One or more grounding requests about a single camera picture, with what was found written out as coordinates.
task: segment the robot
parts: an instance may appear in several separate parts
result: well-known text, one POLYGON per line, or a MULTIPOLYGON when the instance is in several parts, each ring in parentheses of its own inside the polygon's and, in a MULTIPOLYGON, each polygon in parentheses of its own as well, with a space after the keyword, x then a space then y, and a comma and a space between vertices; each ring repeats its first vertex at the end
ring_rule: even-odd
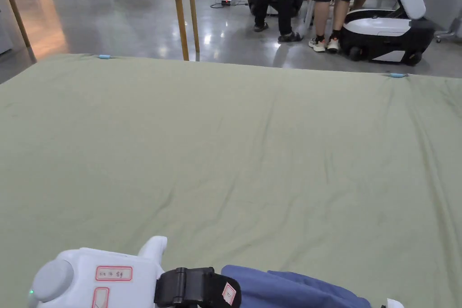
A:
MULTIPOLYGON (((161 261, 166 247, 166 237, 154 236, 137 256, 90 248, 63 251, 35 275, 28 295, 28 307, 241 306, 243 297, 239 283, 229 276, 215 273, 212 267, 179 267, 164 272, 161 261)), ((387 305, 382 308, 404 307, 398 301, 388 299, 387 305)))
POLYGON ((398 0, 399 8, 350 12, 341 31, 341 47, 352 60, 416 65, 431 43, 435 27, 424 18, 423 0, 398 0))

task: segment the polished floor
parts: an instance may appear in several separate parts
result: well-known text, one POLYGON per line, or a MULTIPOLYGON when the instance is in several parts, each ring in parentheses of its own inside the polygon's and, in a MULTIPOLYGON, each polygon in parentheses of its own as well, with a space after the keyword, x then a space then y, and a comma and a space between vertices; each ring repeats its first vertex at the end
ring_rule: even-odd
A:
MULTIPOLYGON (((460 77, 462 46, 432 43, 416 66, 352 62, 341 55, 316 54, 301 43, 277 43, 277 19, 270 30, 252 31, 253 18, 245 5, 212 9, 216 0, 196 0, 201 52, 194 52, 189 0, 184 0, 191 60, 251 64, 292 69, 357 72, 399 72, 460 77)), ((174 0, 17 0, 35 57, 21 49, 0 56, 0 82, 57 53, 182 59, 174 0)), ((4 21, 15 27, 7 0, 0 0, 4 21)), ((367 5, 373 6, 374 0, 367 5)), ((301 18, 294 20, 294 26, 301 18)))

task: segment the mattress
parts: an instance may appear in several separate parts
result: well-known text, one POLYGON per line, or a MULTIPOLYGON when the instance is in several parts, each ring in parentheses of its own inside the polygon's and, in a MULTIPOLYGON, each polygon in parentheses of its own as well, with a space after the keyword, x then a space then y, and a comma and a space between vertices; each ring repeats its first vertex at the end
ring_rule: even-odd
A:
POLYGON ((462 80, 58 55, 0 85, 0 285, 60 251, 462 307, 462 80))

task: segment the label sticker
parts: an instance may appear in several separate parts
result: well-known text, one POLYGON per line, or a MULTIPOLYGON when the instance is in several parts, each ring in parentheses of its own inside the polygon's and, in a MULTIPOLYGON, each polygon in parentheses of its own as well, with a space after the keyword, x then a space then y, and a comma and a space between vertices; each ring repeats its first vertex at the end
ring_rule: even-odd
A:
POLYGON ((131 282, 133 268, 129 266, 98 266, 95 278, 98 282, 131 282))
POLYGON ((231 306, 235 296, 236 290, 234 290, 234 288, 229 283, 227 283, 225 285, 225 289, 223 290, 223 298, 225 299, 226 303, 231 306))
POLYGON ((108 308, 109 288, 96 288, 93 293, 92 308, 108 308))

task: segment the wheel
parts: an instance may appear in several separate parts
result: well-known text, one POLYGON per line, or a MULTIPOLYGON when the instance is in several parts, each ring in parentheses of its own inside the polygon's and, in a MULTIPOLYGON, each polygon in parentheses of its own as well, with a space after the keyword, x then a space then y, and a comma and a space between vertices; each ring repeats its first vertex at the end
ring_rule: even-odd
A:
POLYGON ((409 66, 416 66, 422 60, 422 53, 416 52, 409 54, 405 59, 404 63, 409 66))
POLYGON ((350 52, 348 53, 348 56, 352 61, 359 61, 361 60, 363 55, 363 50, 360 47, 353 46, 350 48, 350 52))

